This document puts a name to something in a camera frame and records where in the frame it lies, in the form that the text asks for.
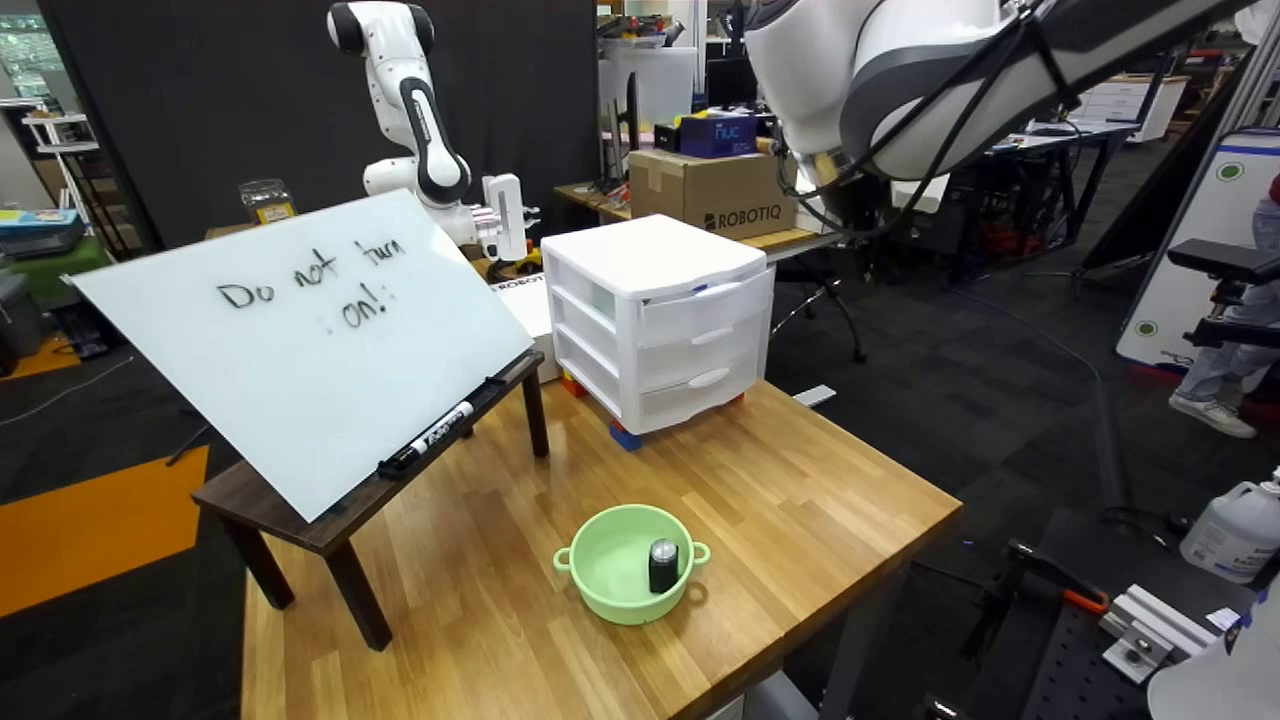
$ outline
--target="table leg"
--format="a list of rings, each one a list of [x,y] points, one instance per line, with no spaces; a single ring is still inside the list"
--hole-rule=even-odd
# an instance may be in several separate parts
[[[1113,163],[1113,152],[1115,152],[1113,139],[1097,142],[1097,155],[1092,155],[1092,168],[1088,168],[1080,205],[1078,205],[1071,215],[1068,215],[1068,241],[1071,241],[1071,242],[1078,242],[1078,235],[1080,235],[1080,227],[1083,227],[1088,205],[1092,205],[1092,197],[1097,197],[1097,184],[1104,178],[1104,168]]]
[[[264,587],[274,606],[289,606],[292,603],[292,587],[274,557],[274,549],[264,545],[264,537],[249,524],[235,524],[229,515],[221,515],[221,524],[229,526],[239,559],[249,562],[258,587]]]
[[[357,559],[357,549],[344,539],[338,545],[328,557],[325,557],[338,587],[344,593],[357,622],[361,622],[361,635],[370,648],[389,648],[391,645],[391,626],[389,626],[389,616],[384,606],[375,603],[374,587],[370,587],[370,576]]]
[[[532,457],[548,457],[548,413],[545,413],[545,385],[538,369],[523,375],[523,420]]]
[[[885,576],[885,583],[874,587],[874,597],[863,603],[847,606],[821,720],[847,714],[847,705],[855,697],[855,680],[862,680],[879,631],[888,626],[888,612],[899,599],[906,576],[909,570],[898,568],[893,576]]]

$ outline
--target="green bowl handle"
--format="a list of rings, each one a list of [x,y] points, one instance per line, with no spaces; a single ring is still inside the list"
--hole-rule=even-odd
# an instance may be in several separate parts
[[[574,551],[556,549],[554,568],[570,576],[574,570]]]
[[[691,539],[691,562],[702,568],[702,562],[707,562],[707,559],[711,559],[711,549],[702,545],[702,539]]]

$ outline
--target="cardboard box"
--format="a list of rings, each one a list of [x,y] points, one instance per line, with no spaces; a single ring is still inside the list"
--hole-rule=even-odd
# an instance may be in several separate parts
[[[778,155],[627,155],[632,215],[676,215],[715,235],[765,235],[796,227],[796,201],[778,178]]]

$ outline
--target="whiteboard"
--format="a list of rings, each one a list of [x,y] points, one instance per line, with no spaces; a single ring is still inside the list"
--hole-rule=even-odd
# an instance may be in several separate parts
[[[532,346],[409,190],[72,282],[306,518]]]

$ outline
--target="wooden table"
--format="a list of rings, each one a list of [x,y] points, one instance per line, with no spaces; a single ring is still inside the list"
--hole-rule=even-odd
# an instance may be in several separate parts
[[[318,559],[274,545],[300,603],[243,603],[243,714],[707,714],[840,618],[955,499],[759,385],[642,452],[545,387],[548,458],[494,407],[357,549],[396,622],[370,650]],[[554,551],[608,502],[661,502],[711,545],[691,597],[645,626],[598,618]]]

